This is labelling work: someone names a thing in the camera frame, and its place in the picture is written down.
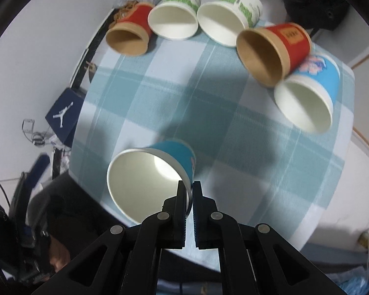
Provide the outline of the person's left hand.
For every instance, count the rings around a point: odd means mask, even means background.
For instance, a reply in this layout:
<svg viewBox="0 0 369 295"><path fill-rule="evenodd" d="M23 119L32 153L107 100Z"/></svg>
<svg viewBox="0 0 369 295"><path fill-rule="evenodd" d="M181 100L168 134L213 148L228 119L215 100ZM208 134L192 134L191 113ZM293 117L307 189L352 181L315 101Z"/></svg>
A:
<svg viewBox="0 0 369 295"><path fill-rule="evenodd" d="M53 236L50 237L49 248L50 265L55 272L63 269L70 262L70 252L68 249Z"/></svg>

